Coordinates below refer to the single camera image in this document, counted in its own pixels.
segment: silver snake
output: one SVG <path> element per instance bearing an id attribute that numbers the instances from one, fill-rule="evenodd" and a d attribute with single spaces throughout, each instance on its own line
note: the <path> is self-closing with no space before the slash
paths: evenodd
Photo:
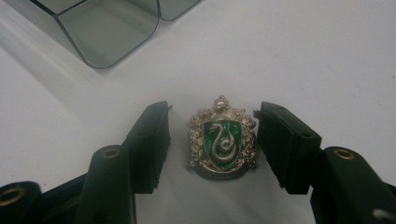
<path id="1" fill-rule="evenodd" d="M 221 163 L 230 162 L 236 154 L 236 145 L 235 145 L 235 142 L 233 139 L 233 135 L 231 134 L 230 128 L 228 127 L 226 130 L 228 132 L 229 139 L 224 139 L 219 144 L 219 140 L 222 137 L 222 135 L 224 134 L 224 129 L 221 124 L 214 123 L 214 124 L 212 124 L 212 126 L 210 127 L 209 130 L 210 130 L 210 132 L 214 132 L 216 129 L 220 129 L 220 131 L 219 131 L 218 136 L 216 137 L 215 142 L 213 143 L 213 146 L 211 148 L 212 155 L 213 155 L 214 159 L 218 162 L 221 162 Z M 227 156 L 221 156 L 216 151 L 218 144 L 219 144 L 219 151 L 222 153 L 229 153 Z"/>

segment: green enamel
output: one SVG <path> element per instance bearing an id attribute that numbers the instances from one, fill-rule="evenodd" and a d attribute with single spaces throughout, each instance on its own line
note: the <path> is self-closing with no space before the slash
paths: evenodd
<path id="1" fill-rule="evenodd" d="M 219 142 L 223 141 L 224 139 L 229 139 L 228 132 L 226 132 L 227 129 L 230 130 L 231 134 L 233 135 L 234 143 L 236 144 L 236 156 L 233 157 L 233 159 L 230 162 L 226 163 L 220 163 L 214 160 L 211 148 L 213 147 L 213 144 L 215 143 L 216 137 L 219 134 L 219 130 L 216 130 L 214 132 L 210 132 L 210 127 L 218 123 L 220 124 L 223 129 L 224 133 L 220 137 Z M 221 119 L 221 120 L 213 120 L 213 121 L 208 121 L 204 123 L 204 145 L 205 145 L 205 152 L 206 155 L 222 170 L 226 170 L 233 166 L 233 163 L 235 160 L 238 158 L 239 153 L 241 152 L 241 146 L 242 146 L 242 127 L 241 124 L 237 121 L 234 120 L 227 120 L 227 119 Z M 227 156 L 226 153 L 219 153 L 220 156 Z"/>

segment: white surface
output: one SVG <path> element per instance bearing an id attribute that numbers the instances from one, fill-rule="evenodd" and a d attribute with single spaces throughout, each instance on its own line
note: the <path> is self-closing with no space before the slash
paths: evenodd
<path id="1" fill-rule="evenodd" d="M 166 100 L 172 145 L 138 223 L 315 223 L 309 196 L 259 168 L 224 182 L 188 170 L 188 127 L 224 94 L 251 115 L 283 105 L 396 185 L 394 1 L 204 0 L 116 66 L 93 70 L 0 1 L 0 186 L 44 191 L 87 172 L 147 105 Z"/>

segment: crest emblem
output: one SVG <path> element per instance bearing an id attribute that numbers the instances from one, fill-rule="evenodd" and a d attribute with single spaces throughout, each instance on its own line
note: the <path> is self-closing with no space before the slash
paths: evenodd
<path id="1" fill-rule="evenodd" d="M 230 179 L 256 168 L 253 128 L 245 109 L 230 107 L 220 96 L 212 108 L 202 109 L 189 122 L 190 166 L 208 178 Z"/>

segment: screw hole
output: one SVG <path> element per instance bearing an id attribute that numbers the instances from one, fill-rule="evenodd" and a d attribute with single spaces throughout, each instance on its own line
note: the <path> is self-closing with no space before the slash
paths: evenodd
<path id="1" fill-rule="evenodd" d="M 344 159 L 344 160 L 347 160 L 347 161 L 352 161 L 352 160 L 355 159 L 355 154 L 353 154 L 353 153 L 351 153 L 351 152 L 349 152 L 349 151 L 347 151 L 345 149 L 336 149 L 334 151 L 334 154 L 337 157 L 339 157 L 341 159 Z"/>
<path id="2" fill-rule="evenodd" d="M 312 135 L 310 133 L 302 133 L 303 137 L 312 137 Z"/>
<path id="3" fill-rule="evenodd" d="M 111 148 L 106 150 L 103 154 L 102 157 L 105 159 L 111 159 L 114 157 L 117 157 L 120 154 L 120 150 L 118 148 Z"/>
<path id="4" fill-rule="evenodd" d="M 0 193 L 0 206 L 7 206 L 17 202 L 25 194 L 25 189 L 16 187 Z"/>

